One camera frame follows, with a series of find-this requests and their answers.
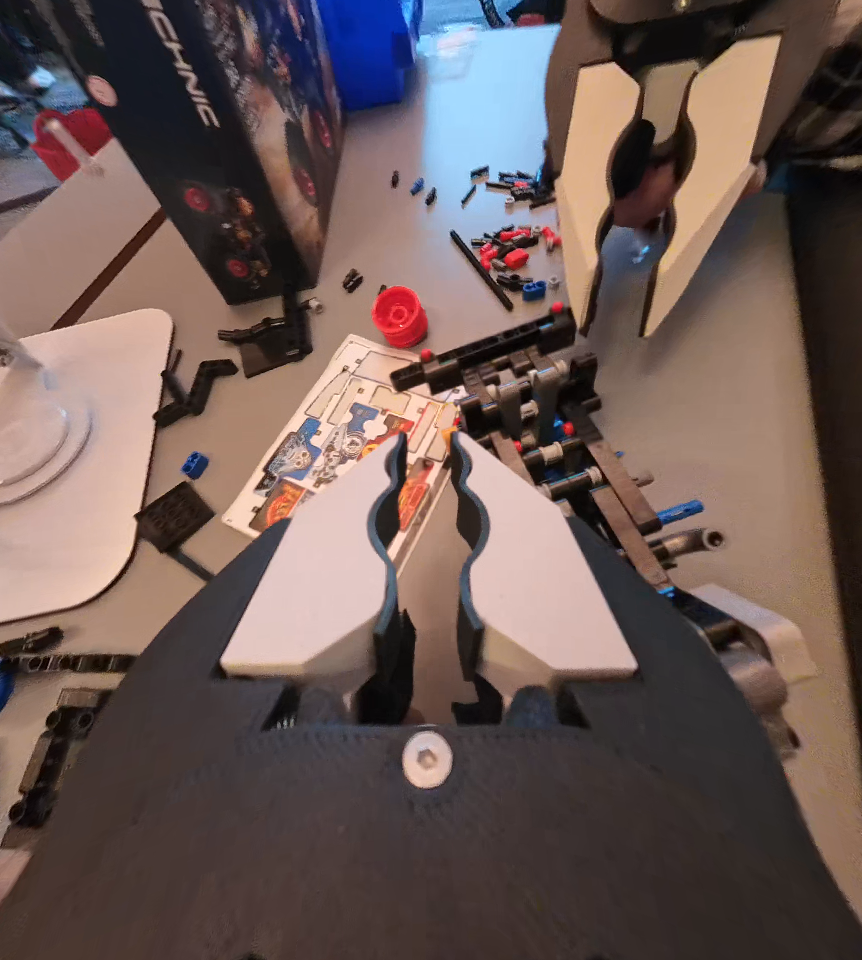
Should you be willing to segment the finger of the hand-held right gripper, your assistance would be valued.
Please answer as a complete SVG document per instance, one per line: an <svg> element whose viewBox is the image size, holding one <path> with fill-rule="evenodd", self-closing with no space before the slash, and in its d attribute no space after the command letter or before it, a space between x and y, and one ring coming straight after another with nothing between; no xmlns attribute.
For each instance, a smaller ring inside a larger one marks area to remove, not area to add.
<svg viewBox="0 0 862 960"><path fill-rule="evenodd" d="M595 318L615 196L639 185L651 158L655 126L641 115L642 97L615 62L578 73L556 195L567 296L582 337Z"/></svg>
<svg viewBox="0 0 862 960"><path fill-rule="evenodd" d="M777 33L735 42L692 80L685 119L693 156L653 267L640 335L650 337L684 293L752 173L753 146L781 45Z"/></svg>

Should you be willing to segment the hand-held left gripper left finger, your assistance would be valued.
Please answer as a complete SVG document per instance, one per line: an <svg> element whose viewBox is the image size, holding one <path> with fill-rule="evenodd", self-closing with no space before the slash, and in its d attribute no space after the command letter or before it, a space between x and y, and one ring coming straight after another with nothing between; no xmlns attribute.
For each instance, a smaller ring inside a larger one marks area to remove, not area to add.
<svg viewBox="0 0 862 960"><path fill-rule="evenodd" d="M396 434L269 529L280 540L221 654L227 676L328 690L368 724L407 718L415 630L390 547L408 470Z"/></svg>

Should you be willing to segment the partly built toy truck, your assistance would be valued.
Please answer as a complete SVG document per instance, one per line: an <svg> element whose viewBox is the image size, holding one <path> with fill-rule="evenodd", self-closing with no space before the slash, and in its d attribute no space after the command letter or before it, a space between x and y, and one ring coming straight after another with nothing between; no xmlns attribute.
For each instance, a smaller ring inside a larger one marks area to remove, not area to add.
<svg viewBox="0 0 862 960"><path fill-rule="evenodd" d="M711 584L686 590L670 573L680 558L717 551L725 535L682 523L701 514L693 499L655 510L605 440L592 414L601 407L597 357L577 350L570 308L557 302L546 317L435 354L390 374L398 392L432 395L462 388L457 429L548 499L577 518L684 616L716 652L757 713L783 760L799 748L784 716L789 687L816 675L797 626L771 610Z"/></svg>

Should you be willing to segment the black axle pin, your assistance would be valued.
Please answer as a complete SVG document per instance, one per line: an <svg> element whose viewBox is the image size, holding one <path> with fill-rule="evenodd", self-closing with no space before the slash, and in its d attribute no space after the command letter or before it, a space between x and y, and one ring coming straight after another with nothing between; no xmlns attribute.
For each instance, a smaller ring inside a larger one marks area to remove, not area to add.
<svg viewBox="0 0 862 960"><path fill-rule="evenodd" d="M199 417L209 401L213 385L220 378L230 378L239 372L238 366L230 359L203 361L189 390L185 390L187 401L184 407L172 402L164 404L153 415L158 428L173 426L185 417Z"/></svg>

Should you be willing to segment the grey desk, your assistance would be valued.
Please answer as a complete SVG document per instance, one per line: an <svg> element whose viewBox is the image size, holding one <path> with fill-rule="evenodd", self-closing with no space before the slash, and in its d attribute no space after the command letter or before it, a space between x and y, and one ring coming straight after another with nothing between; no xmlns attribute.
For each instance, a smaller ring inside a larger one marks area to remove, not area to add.
<svg viewBox="0 0 862 960"><path fill-rule="evenodd" d="M221 570L249 543L220 520L297 402L344 337L375 339L370 318L382 283L412 286L427 309L433 350L520 323L487 291L449 239L465 239L483 204L460 209L470 168L485 162L533 171L544 137L543 88L557 28L478 33L450 64L428 41L416 86L403 104L352 114L346 128L317 295L314 352L254 379L219 382L205 413L162 432L148 496L179 481L193 450L211 457L199 482L219 515L189 553ZM400 173L393 189L390 178ZM424 190L412 196L415 180ZM426 207L427 192L437 201ZM704 522L726 536L720 551L677 568L690 588L714 584L797 624L818 676L792 689L790 722L802 750L789 779L835 881L862 922L862 756L824 509L807 365L797 310L784 202L775 193L743 200L726 222L675 311L648 339L635 319L646 287L630 263L628 234L605 246L602 301L591 329L601 358L605 438L655 477L656 507L699 498ZM364 278L347 293L352 269ZM84 312L86 323L157 308L174 321L184 370L217 358L218 328L248 327L277 312L276 299L230 308L170 221ZM403 570L402 605L418 630L414 705L428 721L450 718L468 697L453 630L453 595L466 546L454 528L456 498L445 483ZM0 641L59 623L84 651L141 650L203 586L147 544L122 577L85 606L0 626ZM0 836L60 679L21 684L0 715Z"/></svg>

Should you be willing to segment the pile of small toy pins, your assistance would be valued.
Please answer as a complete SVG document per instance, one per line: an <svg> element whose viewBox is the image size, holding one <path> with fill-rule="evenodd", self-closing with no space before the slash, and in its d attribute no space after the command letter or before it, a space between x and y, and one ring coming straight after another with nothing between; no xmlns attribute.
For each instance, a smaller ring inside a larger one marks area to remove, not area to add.
<svg viewBox="0 0 862 960"><path fill-rule="evenodd" d="M483 212L465 242L505 292L525 303L559 302L564 297L563 238L551 175L539 167L474 166L469 184Z"/></svg>

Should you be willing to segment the black studded plate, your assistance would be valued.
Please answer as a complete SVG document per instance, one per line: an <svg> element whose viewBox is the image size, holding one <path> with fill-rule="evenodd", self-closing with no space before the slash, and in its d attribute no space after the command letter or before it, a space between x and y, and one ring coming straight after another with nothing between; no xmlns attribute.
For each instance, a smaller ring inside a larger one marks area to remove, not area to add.
<svg viewBox="0 0 862 960"><path fill-rule="evenodd" d="M134 519L141 541L162 554L172 554L180 550L215 515L195 484L184 480L149 502Z"/></svg>

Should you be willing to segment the colourful sticker sheet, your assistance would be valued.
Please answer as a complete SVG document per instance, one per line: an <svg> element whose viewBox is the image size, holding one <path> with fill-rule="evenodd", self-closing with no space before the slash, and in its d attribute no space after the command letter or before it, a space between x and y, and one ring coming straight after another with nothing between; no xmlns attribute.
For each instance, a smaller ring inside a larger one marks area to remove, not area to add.
<svg viewBox="0 0 862 960"><path fill-rule="evenodd" d="M395 390L391 374L415 361L413 353L347 336L222 522L256 538L401 435L408 441L408 470L389 556L402 570L448 479L449 438L466 396L461 386L442 394L426 385Z"/></svg>

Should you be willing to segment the blue plastic bin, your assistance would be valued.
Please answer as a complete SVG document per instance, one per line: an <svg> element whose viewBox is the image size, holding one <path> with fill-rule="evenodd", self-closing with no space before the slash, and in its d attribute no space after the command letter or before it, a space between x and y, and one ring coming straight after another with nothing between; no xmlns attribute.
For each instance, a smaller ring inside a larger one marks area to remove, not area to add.
<svg viewBox="0 0 862 960"><path fill-rule="evenodd" d="M400 103L415 65L421 1L318 1L344 109Z"/></svg>

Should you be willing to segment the red wheel rim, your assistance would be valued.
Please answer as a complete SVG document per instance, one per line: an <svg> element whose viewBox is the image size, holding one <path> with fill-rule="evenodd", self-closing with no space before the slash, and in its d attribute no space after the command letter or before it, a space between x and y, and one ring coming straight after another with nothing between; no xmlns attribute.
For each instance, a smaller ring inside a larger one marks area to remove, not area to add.
<svg viewBox="0 0 862 960"><path fill-rule="evenodd" d="M428 334L426 311L419 296L407 286L389 286L377 295L370 317L376 330L397 349L410 349Z"/></svg>

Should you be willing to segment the thick black holed beam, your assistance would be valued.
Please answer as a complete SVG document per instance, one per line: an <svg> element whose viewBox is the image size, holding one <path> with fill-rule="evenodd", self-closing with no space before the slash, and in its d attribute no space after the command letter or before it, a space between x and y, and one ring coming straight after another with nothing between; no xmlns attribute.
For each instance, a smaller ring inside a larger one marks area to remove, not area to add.
<svg viewBox="0 0 862 960"><path fill-rule="evenodd" d="M283 356L287 364L300 362L313 352L310 318L315 312L313 298L300 299L293 288L282 294L284 340Z"/></svg>

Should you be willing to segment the book stand with white base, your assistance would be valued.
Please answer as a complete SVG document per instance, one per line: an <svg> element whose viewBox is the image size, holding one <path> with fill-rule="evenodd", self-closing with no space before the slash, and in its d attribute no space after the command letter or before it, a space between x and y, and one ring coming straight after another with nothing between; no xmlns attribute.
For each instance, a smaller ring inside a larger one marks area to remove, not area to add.
<svg viewBox="0 0 862 960"><path fill-rule="evenodd" d="M158 309L25 338L0 320L0 626L80 607L128 566L173 332Z"/></svg>

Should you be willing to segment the black toy set box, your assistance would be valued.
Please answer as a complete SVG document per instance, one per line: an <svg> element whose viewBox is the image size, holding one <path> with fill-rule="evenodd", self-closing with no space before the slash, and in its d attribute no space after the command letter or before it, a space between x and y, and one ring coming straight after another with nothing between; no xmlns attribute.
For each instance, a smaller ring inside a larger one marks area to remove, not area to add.
<svg viewBox="0 0 862 960"><path fill-rule="evenodd" d="M319 2L35 2L231 306L317 286L343 115Z"/></svg>

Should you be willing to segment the red bag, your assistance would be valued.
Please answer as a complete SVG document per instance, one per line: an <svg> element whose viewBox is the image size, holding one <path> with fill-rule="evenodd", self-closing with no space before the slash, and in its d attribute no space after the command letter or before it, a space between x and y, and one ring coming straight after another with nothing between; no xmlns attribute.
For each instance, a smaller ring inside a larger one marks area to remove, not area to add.
<svg viewBox="0 0 862 960"><path fill-rule="evenodd" d="M80 161L51 130L49 125L52 122L60 124L66 134L77 141L80 150L89 157L95 156L113 137L101 114L92 107L80 107L69 112L42 109L34 118L34 141L31 148L61 182L77 173Z"/></svg>

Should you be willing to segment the black frame piece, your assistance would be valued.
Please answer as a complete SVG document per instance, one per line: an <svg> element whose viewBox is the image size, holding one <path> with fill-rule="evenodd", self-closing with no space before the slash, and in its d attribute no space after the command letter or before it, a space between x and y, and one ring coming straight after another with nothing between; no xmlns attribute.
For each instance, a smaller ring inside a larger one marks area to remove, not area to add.
<svg viewBox="0 0 862 960"><path fill-rule="evenodd" d="M67 774L112 695L110 688L62 691L31 753L18 799L8 811L11 833L39 830L50 819Z"/></svg>

